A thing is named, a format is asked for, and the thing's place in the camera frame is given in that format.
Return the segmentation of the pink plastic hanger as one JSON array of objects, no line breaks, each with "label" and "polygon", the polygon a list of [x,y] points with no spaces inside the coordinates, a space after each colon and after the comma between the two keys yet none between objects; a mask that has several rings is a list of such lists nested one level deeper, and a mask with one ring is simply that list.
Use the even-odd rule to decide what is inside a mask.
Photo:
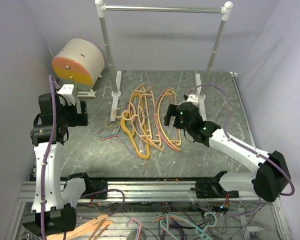
[{"label": "pink plastic hanger", "polygon": [[155,105],[154,105],[155,125],[156,125],[159,136],[168,145],[168,147],[176,152],[181,152],[182,149],[180,148],[180,145],[181,145],[182,141],[181,141],[180,130],[175,131],[176,136],[178,137],[177,140],[170,140],[169,137],[166,135],[166,133],[162,127],[162,124],[161,124],[160,107],[161,107],[162,100],[166,95],[171,96],[171,97],[174,96],[174,101],[177,102],[177,95],[176,95],[176,92],[174,91],[174,88],[168,88],[159,95],[159,97],[157,98]]}]

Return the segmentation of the yellow plastic hanger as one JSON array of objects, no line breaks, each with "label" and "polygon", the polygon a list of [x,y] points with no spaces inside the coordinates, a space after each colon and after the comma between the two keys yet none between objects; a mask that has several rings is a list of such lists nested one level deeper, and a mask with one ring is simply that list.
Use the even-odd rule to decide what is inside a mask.
[{"label": "yellow plastic hanger", "polygon": [[[166,130],[165,130],[165,127],[164,127],[164,117],[163,117],[163,115],[162,115],[162,113],[163,113],[163,112],[162,112],[162,103],[164,102],[164,99],[165,99],[165,98],[170,99],[172,104],[176,104],[177,102],[175,102],[175,97],[174,97],[174,96],[170,96],[170,95],[166,95],[166,96],[163,98],[162,102],[161,102],[161,106],[160,106],[160,110],[159,110],[160,121],[161,121],[161,124],[162,124],[162,127],[163,127],[163,129],[164,129],[165,134],[168,136],[168,134],[167,134],[167,132],[166,132]],[[175,138],[174,138],[174,139],[172,139],[172,138],[170,138],[170,137],[168,136],[168,138],[169,138],[171,141],[175,141],[175,140],[177,140],[177,139],[179,138],[179,137],[176,136],[176,130],[175,130]]]}]

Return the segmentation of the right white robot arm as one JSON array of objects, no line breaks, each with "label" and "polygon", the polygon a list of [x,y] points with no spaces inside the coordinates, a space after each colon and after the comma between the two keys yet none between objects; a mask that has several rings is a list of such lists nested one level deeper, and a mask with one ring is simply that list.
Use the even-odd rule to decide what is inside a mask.
[{"label": "right white robot arm", "polygon": [[219,172],[210,186],[214,197],[242,191],[274,202],[292,182],[282,153],[276,150],[268,153],[229,135],[218,124],[203,120],[199,108],[193,103],[170,104],[164,116],[165,126],[170,124],[171,118],[174,118],[173,126],[188,133],[194,142],[221,151],[249,169],[249,173]]}]

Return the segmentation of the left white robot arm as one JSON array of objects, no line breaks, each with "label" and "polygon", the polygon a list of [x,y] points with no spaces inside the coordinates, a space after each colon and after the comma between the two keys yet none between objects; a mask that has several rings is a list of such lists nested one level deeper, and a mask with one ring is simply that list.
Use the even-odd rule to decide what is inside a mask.
[{"label": "left white robot arm", "polygon": [[40,113],[33,121],[30,138],[36,158],[35,194],[31,213],[23,226],[45,240],[49,235],[73,231],[77,222],[79,199],[92,193],[87,173],[74,173],[61,186],[61,160],[69,127],[88,125],[87,104],[73,93],[42,94]]}]

